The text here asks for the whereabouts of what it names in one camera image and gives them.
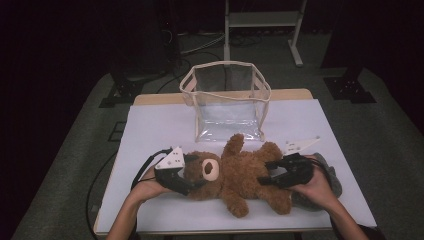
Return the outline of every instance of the human hand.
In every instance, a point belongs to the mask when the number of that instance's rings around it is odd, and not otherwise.
[[[316,159],[313,155],[305,157]],[[327,178],[322,172],[322,169],[317,166],[314,166],[312,179],[307,184],[299,184],[289,189],[299,192],[325,210],[330,209],[332,206],[337,205],[338,203],[338,199],[331,190],[331,187],[327,181]]]
[[[171,192],[171,190],[163,187],[155,180],[154,166],[152,166],[131,190],[128,198],[142,203],[165,192]]]

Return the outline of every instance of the forearm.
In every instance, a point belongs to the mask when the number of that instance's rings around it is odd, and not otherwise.
[[[333,222],[336,224],[344,239],[368,239],[346,208],[339,201],[336,201],[333,206],[331,206],[331,208],[327,208],[326,211],[333,219]]]
[[[127,197],[119,210],[118,216],[109,231],[107,240],[127,240],[137,218],[137,212],[143,201]]]

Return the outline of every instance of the clear plastic box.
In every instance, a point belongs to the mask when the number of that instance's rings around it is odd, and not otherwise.
[[[196,110],[195,141],[228,141],[236,133],[264,141],[271,88],[251,63],[219,61],[192,67],[180,83]]]

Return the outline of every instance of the shelf leg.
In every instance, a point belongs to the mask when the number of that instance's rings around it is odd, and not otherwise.
[[[225,43],[224,43],[224,60],[230,60],[230,23],[229,23],[230,8],[228,0],[225,0]]]
[[[297,44],[297,39],[299,37],[300,27],[302,26],[303,15],[305,14],[306,2],[307,0],[302,1],[302,6],[300,7],[299,14],[297,15],[297,22],[296,22],[296,27],[294,29],[293,39],[290,39],[288,41],[290,51],[293,55],[294,62],[297,67],[303,66],[303,62],[302,62],[302,59],[300,58],[300,54],[299,54],[299,51],[297,50],[296,44]]]

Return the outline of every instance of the floor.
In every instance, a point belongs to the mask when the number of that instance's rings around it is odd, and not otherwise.
[[[345,69],[320,69],[330,34],[301,34],[298,48],[304,66],[296,67],[287,46],[290,34],[249,37],[232,47],[232,60],[254,63],[273,89],[307,88],[327,116],[339,145],[387,239],[424,235],[424,139],[391,97],[384,82],[364,69],[359,81],[376,103],[334,100],[323,78]],[[180,36],[181,49],[201,46],[214,36]],[[185,56],[167,76],[147,82],[142,94],[178,92],[175,77],[192,65],[222,59],[221,46]],[[119,148],[130,103],[99,108],[113,88],[109,74],[99,79],[13,239],[94,239],[90,232]],[[292,234],[178,236],[174,239],[294,239]],[[335,239],[334,234],[306,232],[303,239]],[[143,236],[162,239],[163,236]]]

